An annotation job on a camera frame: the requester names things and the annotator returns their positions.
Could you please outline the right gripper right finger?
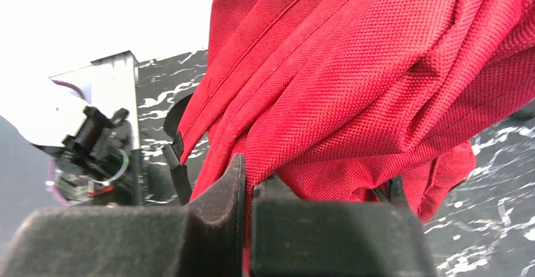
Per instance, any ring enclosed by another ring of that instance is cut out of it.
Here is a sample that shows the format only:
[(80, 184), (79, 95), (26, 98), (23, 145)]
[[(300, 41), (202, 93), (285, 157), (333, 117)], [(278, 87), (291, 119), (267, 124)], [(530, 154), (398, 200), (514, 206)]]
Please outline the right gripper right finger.
[(276, 175), (254, 189), (252, 276), (436, 276), (419, 219), (395, 177), (378, 201), (300, 199)]

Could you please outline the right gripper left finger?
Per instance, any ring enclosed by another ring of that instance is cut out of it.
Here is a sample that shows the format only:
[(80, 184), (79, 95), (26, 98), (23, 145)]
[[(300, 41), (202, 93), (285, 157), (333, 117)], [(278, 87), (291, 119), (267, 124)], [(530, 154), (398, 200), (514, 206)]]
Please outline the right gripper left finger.
[(2, 276), (240, 276), (245, 159), (185, 206), (75, 206), (33, 212)]

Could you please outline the red student backpack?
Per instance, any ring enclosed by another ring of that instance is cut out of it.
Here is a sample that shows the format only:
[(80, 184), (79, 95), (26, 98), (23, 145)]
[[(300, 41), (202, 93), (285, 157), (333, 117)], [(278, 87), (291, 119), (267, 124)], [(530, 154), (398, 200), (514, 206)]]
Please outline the red student backpack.
[(252, 276), (266, 179), (371, 203), (400, 177), (422, 225), (475, 167), (471, 138), (533, 98), (534, 0), (213, 0), (206, 74), (163, 153), (190, 202), (244, 156)]

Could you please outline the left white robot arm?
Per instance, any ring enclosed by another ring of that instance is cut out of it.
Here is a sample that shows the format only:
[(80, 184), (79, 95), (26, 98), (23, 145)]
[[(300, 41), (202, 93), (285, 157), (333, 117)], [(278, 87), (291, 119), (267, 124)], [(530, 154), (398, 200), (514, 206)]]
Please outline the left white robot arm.
[(52, 159), (47, 186), (70, 205), (142, 203), (130, 112), (107, 116), (78, 86), (40, 78), (1, 84), (1, 116)]

